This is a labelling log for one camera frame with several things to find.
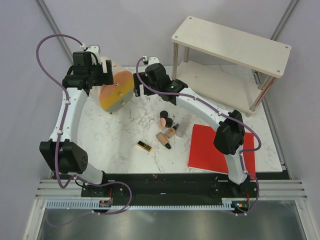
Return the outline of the beige foundation bottle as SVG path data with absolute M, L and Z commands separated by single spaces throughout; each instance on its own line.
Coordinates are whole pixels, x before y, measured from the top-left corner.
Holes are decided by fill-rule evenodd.
M 168 141 L 168 139 L 165 137 L 165 135 L 162 133 L 162 132 L 159 132 L 157 135 L 156 135 L 156 138 L 157 140 L 164 146 L 166 147 L 167 149 L 171 149 L 171 145 Z

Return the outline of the clear frosted bottle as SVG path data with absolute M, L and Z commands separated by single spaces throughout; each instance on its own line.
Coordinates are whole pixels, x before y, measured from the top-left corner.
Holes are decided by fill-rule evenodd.
M 189 120 L 187 118 L 184 118 L 181 121 L 181 123 L 179 124 L 179 127 L 176 130 L 177 137 L 182 138 L 186 134 L 188 124 L 189 124 Z

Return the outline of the yellow drawer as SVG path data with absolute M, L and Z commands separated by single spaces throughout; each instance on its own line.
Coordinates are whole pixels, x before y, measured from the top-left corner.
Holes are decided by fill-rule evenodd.
M 113 85 L 104 85 L 99 93 L 99 103 L 103 110 L 113 113 L 122 108 L 132 97 L 134 80 L 117 81 Z

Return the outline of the foundation bottle black cap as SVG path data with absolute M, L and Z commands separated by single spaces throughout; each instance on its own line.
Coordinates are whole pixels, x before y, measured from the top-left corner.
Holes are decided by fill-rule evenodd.
M 169 129 L 165 132 L 164 136 L 165 136 L 167 139 L 170 139 L 172 136 L 175 135 L 178 127 L 179 127 L 179 124 L 175 124 L 174 126 L 172 126 L 171 128 L 169 128 Z

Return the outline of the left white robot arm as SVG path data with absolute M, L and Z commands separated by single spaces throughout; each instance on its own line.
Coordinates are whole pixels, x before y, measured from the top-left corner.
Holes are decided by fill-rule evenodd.
M 87 152 L 78 145 L 78 128 L 91 89 L 114 84 L 112 61 L 101 57 L 98 45 L 84 47 L 74 52 L 72 58 L 73 64 L 60 83 L 63 93 L 56 125 L 49 140 L 40 143 L 39 150 L 57 177 L 66 174 L 81 180 L 104 197 L 110 185 L 103 180 L 103 171 L 89 163 Z

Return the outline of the cream drawer organizer shell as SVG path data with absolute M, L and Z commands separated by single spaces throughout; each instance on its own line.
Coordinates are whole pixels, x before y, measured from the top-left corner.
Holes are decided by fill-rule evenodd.
M 107 56 L 100 56 L 100 62 L 102 64 L 102 69 L 104 73 L 109 72 L 109 68 L 111 68 L 112 75 L 116 75 L 120 72 L 126 71 L 126 69 L 121 66 L 119 63 L 113 61 Z

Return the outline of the orange top drawer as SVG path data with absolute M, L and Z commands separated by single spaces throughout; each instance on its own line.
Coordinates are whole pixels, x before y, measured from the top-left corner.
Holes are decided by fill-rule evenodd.
M 124 70 L 113 75 L 114 84 L 104 85 L 100 93 L 102 95 L 112 95 L 118 92 L 128 93 L 134 88 L 134 78 L 130 71 Z

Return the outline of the pink makeup sponge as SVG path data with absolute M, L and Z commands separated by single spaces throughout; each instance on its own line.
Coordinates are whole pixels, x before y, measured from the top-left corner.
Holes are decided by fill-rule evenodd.
M 161 117 L 160 119 L 159 119 L 159 121 L 158 121 L 158 127 L 159 127 L 159 129 L 163 129 L 163 128 L 165 128 L 166 127 L 166 119 L 165 118 L 163 118 L 163 117 Z

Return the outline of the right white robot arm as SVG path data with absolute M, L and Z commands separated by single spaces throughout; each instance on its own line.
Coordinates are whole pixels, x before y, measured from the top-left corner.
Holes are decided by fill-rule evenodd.
M 165 102 L 181 107 L 205 121 L 214 131 L 213 144 L 224 155 L 229 191 L 235 197 L 247 191 L 247 173 L 240 156 L 244 144 L 244 123 L 239 111 L 228 112 L 211 105 L 180 80 L 171 80 L 158 58 L 141 57 L 136 63 L 135 77 L 148 93 L 157 94 Z

